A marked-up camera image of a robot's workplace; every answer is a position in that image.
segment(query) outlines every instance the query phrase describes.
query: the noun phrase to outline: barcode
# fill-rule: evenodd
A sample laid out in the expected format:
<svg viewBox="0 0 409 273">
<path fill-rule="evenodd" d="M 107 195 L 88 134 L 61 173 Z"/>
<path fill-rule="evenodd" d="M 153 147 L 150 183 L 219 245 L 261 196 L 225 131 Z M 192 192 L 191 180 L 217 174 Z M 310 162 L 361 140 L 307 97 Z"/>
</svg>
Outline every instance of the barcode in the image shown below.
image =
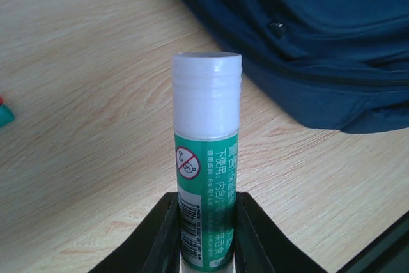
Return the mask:
<svg viewBox="0 0 409 273">
<path fill-rule="evenodd" d="M 193 265 L 203 266 L 201 196 L 191 194 L 179 187 L 181 212 L 182 255 Z"/>
</svg>

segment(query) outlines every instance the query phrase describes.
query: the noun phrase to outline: zipper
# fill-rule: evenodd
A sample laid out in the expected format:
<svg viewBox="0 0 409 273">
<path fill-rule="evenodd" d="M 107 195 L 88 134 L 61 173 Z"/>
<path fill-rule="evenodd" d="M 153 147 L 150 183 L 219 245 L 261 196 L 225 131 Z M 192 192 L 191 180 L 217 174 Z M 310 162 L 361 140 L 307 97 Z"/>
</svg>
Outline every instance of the zipper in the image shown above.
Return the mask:
<svg viewBox="0 0 409 273">
<path fill-rule="evenodd" d="M 200 5 L 197 0 L 184 0 L 191 8 L 192 11 L 198 16 L 203 18 L 206 22 L 211 22 L 211 25 L 224 38 L 227 38 L 229 43 L 238 51 L 246 51 L 247 55 L 251 59 L 255 59 L 258 63 L 268 67 L 274 73 L 290 77 L 293 79 L 300 79 L 312 82 L 329 83 L 329 84 L 343 84 L 348 86 L 368 86 L 368 87 L 388 87 L 388 86 L 409 86 L 409 79 L 400 80 L 378 80 L 378 79 L 358 79 L 350 77 L 333 77 L 311 74 L 308 72 L 296 72 L 284 66 L 278 65 L 269 60 L 266 56 L 260 54 L 257 49 L 249 45 L 245 40 L 241 40 L 230 31 L 226 31 L 222 25 L 213 21 L 212 16 Z"/>
</svg>

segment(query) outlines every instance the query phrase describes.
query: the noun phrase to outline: blue bag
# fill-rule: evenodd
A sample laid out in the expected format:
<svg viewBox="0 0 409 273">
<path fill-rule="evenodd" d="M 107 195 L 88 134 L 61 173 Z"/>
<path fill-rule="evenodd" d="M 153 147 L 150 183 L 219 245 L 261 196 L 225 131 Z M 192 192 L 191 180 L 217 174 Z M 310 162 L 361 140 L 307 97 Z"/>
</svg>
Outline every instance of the blue bag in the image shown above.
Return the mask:
<svg viewBox="0 0 409 273">
<path fill-rule="evenodd" d="M 299 123 L 409 127 L 409 0 L 183 0 Z"/>
</svg>

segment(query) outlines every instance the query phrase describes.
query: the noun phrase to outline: white plastic tube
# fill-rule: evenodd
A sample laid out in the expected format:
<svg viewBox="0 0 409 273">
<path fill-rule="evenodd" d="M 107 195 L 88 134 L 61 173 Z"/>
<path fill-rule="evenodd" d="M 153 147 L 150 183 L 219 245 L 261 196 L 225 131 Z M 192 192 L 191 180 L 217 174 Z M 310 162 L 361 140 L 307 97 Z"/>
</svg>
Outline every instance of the white plastic tube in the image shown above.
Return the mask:
<svg viewBox="0 0 409 273">
<path fill-rule="evenodd" d="M 172 58 L 183 272 L 232 272 L 242 57 Z"/>
</svg>

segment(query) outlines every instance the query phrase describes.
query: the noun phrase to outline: wooden desk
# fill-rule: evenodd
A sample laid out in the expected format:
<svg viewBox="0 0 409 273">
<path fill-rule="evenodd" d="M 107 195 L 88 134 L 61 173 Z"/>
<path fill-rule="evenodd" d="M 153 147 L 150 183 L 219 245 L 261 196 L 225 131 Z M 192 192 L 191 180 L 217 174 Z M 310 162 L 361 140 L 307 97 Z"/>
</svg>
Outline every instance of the wooden desk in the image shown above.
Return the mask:
<svg viewBox="0 0 409 273">
<path fill-rule="evenodd" d="M 176 190 L 180 0 L 0 0 L 0 272 L 87 272 Z M 409 130 L 311 130 L 243 82 L 238 188 L 330 272 L 409 210 Z"/>
</svg>

